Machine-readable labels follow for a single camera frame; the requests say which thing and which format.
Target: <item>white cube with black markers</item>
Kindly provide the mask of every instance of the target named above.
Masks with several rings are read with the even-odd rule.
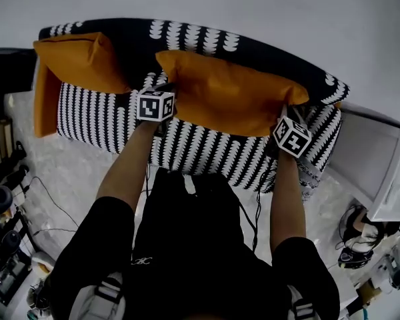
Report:
[[[138,120],[162,122],[173,116],[175,93],[154,88],[138,94]]]
[[[274,132],[274,139],[282,150],[298,158],[311,142],[311,132],[287,116],[282,116]]]

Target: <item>sofa cushion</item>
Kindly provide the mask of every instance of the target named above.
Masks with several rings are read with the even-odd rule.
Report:
[[[61,81],[103,93],[130,91],[110,40],[100,32],[35,41],[34,49]]]
[[[61,85],[62,82],[40,60],[34,97],[34,135],[36,137],[56,133]]]
[[[216,131],[267,136],[283,104],[309,100],[298,83],[222,59],[188,51],[162,51],[156,58],[177,84],[176,117]]]

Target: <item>black t-shirt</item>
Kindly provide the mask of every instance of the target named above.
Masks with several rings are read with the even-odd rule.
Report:
[[[98,199],[60,255],[50,278],[56,319],[68,319],[79,290],[123,274],[125,319],[284,319],[288,285],[314,304],[322,320],[337,319],[337,287],[314,244],[292,238],[276,248],[273,266],[244,244],[239,202],[220,175],[183,177],[160,169],[132,249],[134,214],[112,197]]]

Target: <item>person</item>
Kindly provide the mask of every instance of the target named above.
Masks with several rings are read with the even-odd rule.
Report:
[[[343,242],[355,253],[368,253],[381,244],[383,239],[398,232],[399,228],[398,221],[370,221],[367,218],[367,209],[362,205],[355,205],[354,212],[347,219]]]
[[[296,292],[307,300],[301,312],[312,304],[314,319],[338,319],[338,289],[306,239],[297,164],[286,152],[271,203],[272,267],[244,244],[240,202],[220,174],[192,176],[195,193],[188,194],[182,174],[159,169],[132,250],[157,126],[144,121],[136,128],[47,278],[54,319],[68,319],[79,292],[104,287],[116,271],[124,319],[288,319]]]

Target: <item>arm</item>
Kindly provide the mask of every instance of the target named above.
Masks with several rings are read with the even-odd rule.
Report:
[[[280,150],[270,216],[271,253],[285,239],[306,237],[305,211],[296,160]]]
[[[271,201],[273,267],[287,285],[313,303],[321,319],[337,320],[339,292],[314,243],[306,238],[296,160],[280,150]]]
[[[363,229],[365,228],[365,224],[361,220],[363,219],[363,217],[366,214],[367,214],[367,210],[364,209],[364,210],[362,210],[362,212],[360,212],[360,214],[354,220],[353,228],[356,229],[357,231],[363,232]]]
[[[97,199],[118,198],[129,204],[133,212],[136,211],[154,132],[158,125],[156,122],[144,121],[135,129],[125,148],[102,180]]]

